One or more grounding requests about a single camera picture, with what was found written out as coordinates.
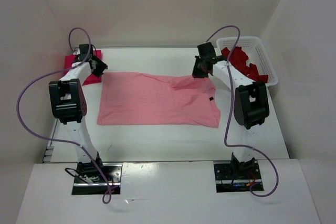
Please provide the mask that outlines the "magenta t shirt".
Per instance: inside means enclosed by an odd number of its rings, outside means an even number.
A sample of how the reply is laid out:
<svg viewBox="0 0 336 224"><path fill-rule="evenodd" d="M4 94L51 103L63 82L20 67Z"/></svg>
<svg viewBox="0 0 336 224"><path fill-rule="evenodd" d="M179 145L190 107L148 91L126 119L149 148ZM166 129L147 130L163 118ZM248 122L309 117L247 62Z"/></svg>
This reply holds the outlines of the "magenta t shirt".
<svg viewBox="0 0 336 224"><path fill-rule="evenodd" d="M76 52L76 55L68 55L65 56L65 64L64 68L70 68L71 65L75 61L75 57L79 54L79 52ZM102 59L102 51L101 50L94 50L93 54L99 59ZM97 77L94 74L90 74L89 76L86 77L85 81L81 82L81 84L84 85L89 85L89 84L95 84L95 83L100 83L102 80L102 77Z"/></svg>

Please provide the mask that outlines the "pink t shirt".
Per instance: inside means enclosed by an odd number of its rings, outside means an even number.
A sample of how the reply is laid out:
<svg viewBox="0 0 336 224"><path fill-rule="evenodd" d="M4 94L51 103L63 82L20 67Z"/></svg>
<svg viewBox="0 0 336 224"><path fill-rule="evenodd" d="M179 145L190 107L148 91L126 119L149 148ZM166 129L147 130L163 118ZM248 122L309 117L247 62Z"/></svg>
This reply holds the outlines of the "pink t shirt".
<svg viewBox="0 0 336 224"><path fill-rule="evenodd" d="M209 78L108 72L102 85L99 125L198 125L218 128L220 110Z"/></svg>

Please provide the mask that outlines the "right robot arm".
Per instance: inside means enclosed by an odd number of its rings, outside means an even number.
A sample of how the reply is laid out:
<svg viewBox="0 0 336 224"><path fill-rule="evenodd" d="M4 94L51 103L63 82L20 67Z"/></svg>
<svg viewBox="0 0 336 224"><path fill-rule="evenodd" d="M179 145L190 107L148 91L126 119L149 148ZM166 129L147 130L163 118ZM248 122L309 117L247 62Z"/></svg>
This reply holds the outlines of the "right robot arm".
<svg viewBox="0 0 336 224"><path fill-rule="evenodd" d="M232 177L243 178L254 166L256 134L269 116L266 84L253 81L238 71L226 57L217 56L211 42L198 45L197 50L192 76L206 78L211 74L230 88L230 110L224 145L234 149L230 160ZM240 140L235 144L227 142L232 119L243 129Z"/></svg>

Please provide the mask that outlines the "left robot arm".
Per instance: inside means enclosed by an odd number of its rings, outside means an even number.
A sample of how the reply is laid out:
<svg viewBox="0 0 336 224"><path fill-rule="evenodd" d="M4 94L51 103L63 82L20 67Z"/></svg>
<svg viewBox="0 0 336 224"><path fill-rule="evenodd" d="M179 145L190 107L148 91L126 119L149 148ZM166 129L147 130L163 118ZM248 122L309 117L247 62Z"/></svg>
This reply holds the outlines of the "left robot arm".
<svg viewBox="0 0 336 224"><path fill-rule="evenodd" d="M76 172L84 181L90 179L93 182L104 178L105 169L87 130L85 116L88 108L82 85L90 75L101 77L107 69L108 66L97 55L95 46L81 44L70 70L48 85L53 116L65 126L75 143Z"/></svg>

